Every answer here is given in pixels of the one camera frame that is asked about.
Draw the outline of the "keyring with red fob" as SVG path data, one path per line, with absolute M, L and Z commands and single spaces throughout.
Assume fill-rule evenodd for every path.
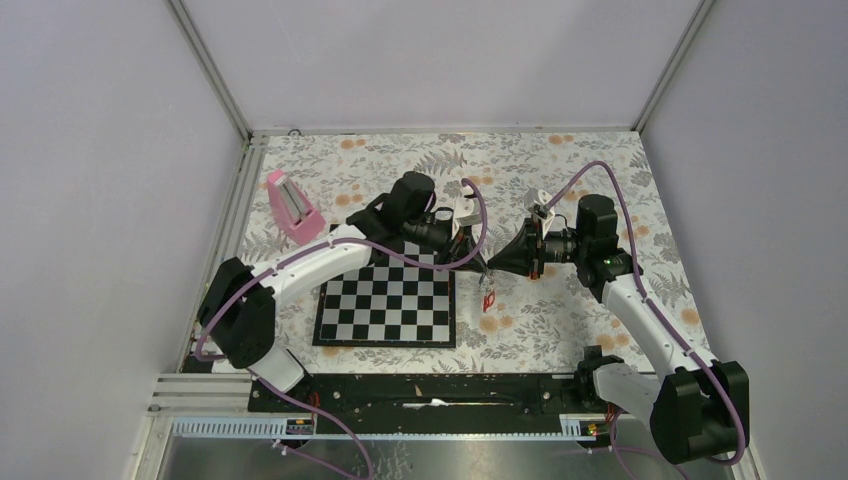
M 493 270 L 486 269 L 480 274 L 478 287 L 481 292 L 481 310 L 486 314 L 496 302 L 495 273 Z

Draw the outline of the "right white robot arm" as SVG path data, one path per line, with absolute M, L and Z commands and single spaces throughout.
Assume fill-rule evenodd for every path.
M 575 402 L 597 412 L 611 403 L 641 421 L 672 464 L 722 454 L 738 459 L 749 445 L 749 378 L 736 361 L 721 362 L 684 336 L 643 282 L 642 269 L 618 244 L 611 198 L 578 202 L 576 225 L 552 231 L 553 213 L 531 200 L 513 240 L 492 257 L 492 270 L 531 279 L 550 264 L 575 266 L 580 284 L 620 320 L 653 367 L 649 378 L 614 355 L 578 365 Z

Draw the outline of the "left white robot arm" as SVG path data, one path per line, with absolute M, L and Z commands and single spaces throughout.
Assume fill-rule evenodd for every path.
M 221 263 L 197 313 L 201 328 L 194 356 L 214 358 L 251 373 L 288 411 L 309 401 L 305 368 L 287 349 L 276 344 L 276 317 L 287 302 L 328 280 L 393 257 L 418 268 L 451 271 L 480 267 L 487 236 L 487 205 L 478 186 L 461 181 L 461 195 L 449 208 L 450 218 L 438 221 L 435 182 L 426 174 L 407 171 L 382 193 L 350 215 L 327 235 L 277 259 L 249 265 L 238 257 Z M 431 249 L 435 262 L 425 263 L 401 252 L 409 242 Z M 212 340 L 219 352 L 204 354 Z

